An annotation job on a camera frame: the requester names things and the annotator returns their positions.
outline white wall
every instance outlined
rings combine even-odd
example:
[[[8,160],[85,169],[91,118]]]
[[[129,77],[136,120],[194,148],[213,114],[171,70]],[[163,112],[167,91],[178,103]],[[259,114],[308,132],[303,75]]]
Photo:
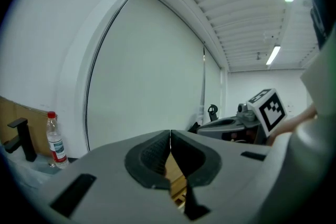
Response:
[[[70,74],[78,71],[87,44],[93,40],[88,25],[92,27],[93,23],[98,25],[105,20],[104,28],[114,12],[109,8],[115,2],[15,0],[2,25],[0,95],[31,108],[56,110],[70,157],[80,157],[87,152],[83,132],[73,128],[74,117],[81,119],[83,115],[82,111],[73,110],[79,94],[74,90],[77,77]],[[102,4],[106,10],[97,12],[97,7]],[[94,38],[99,40],[100,34],[95,35]],[[85,84],[77,88],[84,91]],[[66,99],[61,92],[65,95],[71,92],[72,96]]]
[[[228,74],[225,116],[234,116],[239,103],[245,103],[262,89],[276,88],[288,118],[307,108],[307,91],[300,77],[303,70],[270,70]]]
[[[93,69],[90,149],[148,132],[189,129],[200,107],[202,79],[203,43],[188,26],[158,0],[129,0]]]

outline plastic bottle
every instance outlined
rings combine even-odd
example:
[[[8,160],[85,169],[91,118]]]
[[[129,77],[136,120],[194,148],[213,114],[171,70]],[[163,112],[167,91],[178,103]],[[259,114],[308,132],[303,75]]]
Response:
[[[64,151],[61,135],[58,132],[56,113],[54,111],[48,112],[47,138],[56,166],[61,169],[67,167],[69,161]]]

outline ceiling panel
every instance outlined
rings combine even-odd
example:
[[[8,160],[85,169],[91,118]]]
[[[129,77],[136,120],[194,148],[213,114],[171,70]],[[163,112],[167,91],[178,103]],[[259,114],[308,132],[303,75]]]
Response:
[[[312,0],[194,1],[214,29],[230,71],[307,67],[318,54]],[[281,50],[269,67],[274,45]]]

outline wooden surface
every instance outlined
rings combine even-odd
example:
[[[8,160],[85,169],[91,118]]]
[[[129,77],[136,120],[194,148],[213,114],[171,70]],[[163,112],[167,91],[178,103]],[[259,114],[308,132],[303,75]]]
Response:
[[[28,120],[30,137],[36,153],[51,156],[47,134],[47,112],[31,109],[0,97],[0,141],[4,144],[17,135],[17,129],[7,126],[8,123],[19,119]]]
[[[183,195],[186,193],[187,180],[182,174],[172,154],[169,155],[166,162],[166,178],[171,183],[171,197],[174,201],[184,200]]]

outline black slot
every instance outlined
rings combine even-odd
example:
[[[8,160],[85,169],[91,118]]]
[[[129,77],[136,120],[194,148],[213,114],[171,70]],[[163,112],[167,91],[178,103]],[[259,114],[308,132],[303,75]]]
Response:
[[[90,174],[81,174],[75,181],[50,205],[50,207],[65,217],[69,217],[91,185],[97,178]]]
[[[209,185],[219,172],[222,160],[212,148],[179,131],[171,131],[171,145],[173,157],[187,179],[184,213],[190,220],[196,220],[210,213],[210,210],[201,204],[202,201],[196,200],[193,188]]]
[[[241,153],[241,156],[250,158],[250,159],[256,159],[258,161],[264,161],[264,159],[266,158],[266,155],[264,154],[259,154],[259,153],[254,153],[254,152],[250,152],[250,151],[244,151],[243,153]]]

